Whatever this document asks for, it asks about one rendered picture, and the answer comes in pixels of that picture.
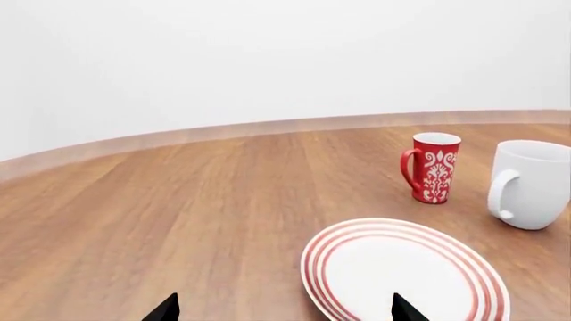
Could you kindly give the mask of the red mug with white pattern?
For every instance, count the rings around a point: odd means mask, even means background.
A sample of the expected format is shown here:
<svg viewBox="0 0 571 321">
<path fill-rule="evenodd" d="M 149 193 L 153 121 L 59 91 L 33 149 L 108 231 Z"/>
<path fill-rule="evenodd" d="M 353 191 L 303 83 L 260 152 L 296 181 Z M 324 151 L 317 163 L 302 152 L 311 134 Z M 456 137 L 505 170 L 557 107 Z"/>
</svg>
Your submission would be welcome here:
<svg viewBox="0 0 571 321">
<path fill-rule="evenodd" d="M 401 154 L 401 174 L 412 197 L 423 203 L 447 202 L 461 138 L 448 133 L 417 133 L 413 148 Z"/>
</svg>

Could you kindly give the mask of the white plate with red rings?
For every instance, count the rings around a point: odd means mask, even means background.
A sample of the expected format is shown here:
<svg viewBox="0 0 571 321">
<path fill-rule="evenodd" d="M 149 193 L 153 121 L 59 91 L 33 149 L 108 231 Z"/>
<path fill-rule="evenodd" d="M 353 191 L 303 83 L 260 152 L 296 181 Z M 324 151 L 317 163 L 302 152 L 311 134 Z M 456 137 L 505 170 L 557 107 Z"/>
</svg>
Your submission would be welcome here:
<svg viewBox="0 0 571 321">
<path fill-rule="evenodd" d="M 396 321 L 398 293 L 428 321 L 510 321 L 509 291 L 479 253 L 428 226 L 356 218 L 305 245 L 306 293 L 330 321 Z"/>
</svg>

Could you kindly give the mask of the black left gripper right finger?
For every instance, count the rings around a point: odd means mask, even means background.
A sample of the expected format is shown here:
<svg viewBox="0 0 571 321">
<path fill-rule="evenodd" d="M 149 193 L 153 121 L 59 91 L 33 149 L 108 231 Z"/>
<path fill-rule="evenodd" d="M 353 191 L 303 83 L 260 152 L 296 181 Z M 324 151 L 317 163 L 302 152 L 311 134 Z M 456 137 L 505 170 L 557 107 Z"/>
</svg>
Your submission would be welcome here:
<svg viewBox="0 0 571 321">
<path fill-rule="evenodd" d="M 399 293 L 393 294 L 392 318 L 393 321 L 429 321 Z"/>
</svg>

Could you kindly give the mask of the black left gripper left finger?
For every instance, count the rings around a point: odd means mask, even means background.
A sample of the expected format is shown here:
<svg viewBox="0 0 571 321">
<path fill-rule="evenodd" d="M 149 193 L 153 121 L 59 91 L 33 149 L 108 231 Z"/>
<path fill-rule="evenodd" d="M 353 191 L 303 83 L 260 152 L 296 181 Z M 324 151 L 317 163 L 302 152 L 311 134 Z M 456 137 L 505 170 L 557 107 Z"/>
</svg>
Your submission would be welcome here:
<svg viewBox="0 0 571 321">
<path fill-rule="evenodd" d="M 141 321 L 178 321 L 179 315 L 180 306 L 178 294 L 174 292 L 149 312 Z"/>
</svg>

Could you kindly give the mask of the plain white mug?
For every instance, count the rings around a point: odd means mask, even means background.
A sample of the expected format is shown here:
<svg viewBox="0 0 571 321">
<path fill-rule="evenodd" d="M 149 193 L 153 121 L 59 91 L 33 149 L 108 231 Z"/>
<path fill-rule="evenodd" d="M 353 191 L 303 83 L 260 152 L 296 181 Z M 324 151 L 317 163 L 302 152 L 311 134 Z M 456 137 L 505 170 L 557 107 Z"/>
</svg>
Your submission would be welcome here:
<svg viewBox="0 0 571 321">
<path fill-rule="evenodd" d="M 563 213 L 570 197 L 571 147 L 531 140 L 497 145 L 487 208 L 500 221 L 518 229 L 544 229 Z"/>
</svg>

